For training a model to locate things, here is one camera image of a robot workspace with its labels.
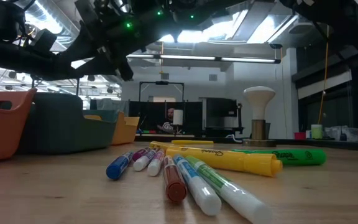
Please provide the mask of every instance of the table surface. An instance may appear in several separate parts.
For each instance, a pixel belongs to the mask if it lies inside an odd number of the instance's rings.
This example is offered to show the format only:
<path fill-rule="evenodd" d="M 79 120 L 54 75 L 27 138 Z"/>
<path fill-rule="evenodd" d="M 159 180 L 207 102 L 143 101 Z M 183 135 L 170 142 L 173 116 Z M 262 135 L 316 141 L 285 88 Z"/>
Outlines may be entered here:
<path fill-rule="evenodd" d="M 97 223 L 248 223 L 227 203 L 208 217 L 191 196 L 182 204 L 167 201 L 162 174 L 129 167 L 118 181 L 106 167 L 125 146 L 65 156 L 15 156 L 0 162 L 1 224 Z M 217 149 L 249 149 L 216 144 Z M 311 148 L 280 146 L 279 148 Z M 323 166 L 285 167 L 276 178 L 220 170 L 220 173 L 271 206 L 273 223 L 358 223 L 358 151 L 325 149 Z"/>

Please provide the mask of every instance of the red cup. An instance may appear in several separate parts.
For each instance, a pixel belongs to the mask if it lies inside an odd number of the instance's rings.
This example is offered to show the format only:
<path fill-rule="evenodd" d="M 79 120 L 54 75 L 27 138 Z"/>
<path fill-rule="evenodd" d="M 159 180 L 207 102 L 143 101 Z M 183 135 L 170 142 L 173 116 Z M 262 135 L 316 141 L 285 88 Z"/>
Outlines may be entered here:
<path fill-rule="evenodd" d="M 306 133 L 294 133 L 295 140 L 305 140 L 306 139 Z"/>

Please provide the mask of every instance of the white marker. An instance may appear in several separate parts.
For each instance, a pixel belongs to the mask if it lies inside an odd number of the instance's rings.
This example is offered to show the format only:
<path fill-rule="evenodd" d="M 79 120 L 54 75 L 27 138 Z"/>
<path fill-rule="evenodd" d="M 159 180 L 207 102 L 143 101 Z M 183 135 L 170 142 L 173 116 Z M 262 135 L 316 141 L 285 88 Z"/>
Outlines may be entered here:
<path fill-rule="evenodd" d="M 149 164 L 149 162 L 153 159 L 154 155 L 155 149 L 152 149 L 146 155 L 138 158 L 138 160 L 136 160 L 136 162 L 134 163 L 135 171 L 141 171 L 142 169 L 144 169 L 147 164 Z"/>
<path fill-rule="evenodd" d="M 158 175 L 161 169 L 161 163 L 164 159 L 165 153 L 163 151 L 159 151 L 153 157 L 153 160 L 150 162 L 149 167 L 147 168 L 147 174 L 149 176 L 155 177 Z"/>
<path fill-rule="evenodd" d="M 231 182 L 205 162 L 187 156 L 186 160 L 197 170 L 207 183 L 241 216 L 253 224 L 268 224 L 272 222 L 272 211 L 254 195 L 239 185 Z"/>
<path fill-rule="evenodd" d="M 173 160 L 180 169 L 182 176 L 185 178 L 197 205 L 206 215 L 217 215 L 221 211 L 222 201 L 215 191 L 200 177 L 192 168 L 189 162 L 181 155 L 175 155 Z"/>

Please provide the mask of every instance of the green highlighter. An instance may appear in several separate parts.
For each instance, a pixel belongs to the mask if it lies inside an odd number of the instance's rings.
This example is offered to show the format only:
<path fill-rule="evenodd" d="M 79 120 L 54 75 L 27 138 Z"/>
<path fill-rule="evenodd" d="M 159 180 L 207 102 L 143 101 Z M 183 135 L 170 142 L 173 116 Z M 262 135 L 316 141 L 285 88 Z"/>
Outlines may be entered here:
<path fill-rule="evenodd" d="M 246 154 L 261 153 L 275 154 L 285 166 L 313 166 L 326 162 L 326 154 L 321 149 L 280 149 L 280 150 L 232 150 Z"/>

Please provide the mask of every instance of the yellow highlighter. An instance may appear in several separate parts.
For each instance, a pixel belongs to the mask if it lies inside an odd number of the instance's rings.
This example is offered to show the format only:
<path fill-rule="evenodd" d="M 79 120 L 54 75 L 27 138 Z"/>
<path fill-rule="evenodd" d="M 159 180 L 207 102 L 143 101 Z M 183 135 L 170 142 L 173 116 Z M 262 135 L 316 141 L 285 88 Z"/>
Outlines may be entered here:
<path fill-rule="evenodd" d="M 214 149 L 197 149 L 191 147 L 170 146 L 166 151 L 167 156 L 174 155 L 193 156 L 204 161 L 207 165 L 217 168 L 250 172 L 253 174 L 274 177 L 283 169 L 282 161 L 275 154 L 245 154 L 232 151 Z"/>
<path fill-rule="evenodd" d="M 194 141 L 194 140 L 172 140 L 172 144 L 214 144 L 212 141 Z"/>
<path fill-rule="evenodd" d="M 168 149 L 168 147 L 172 146 L 172 144 L 164 143 L 164 142 L 152 141 L 152 142 L 150 142 L 149 146 L 151 148 L 160 149 L 160 150 L 163 150 L 165 152 Z"/>

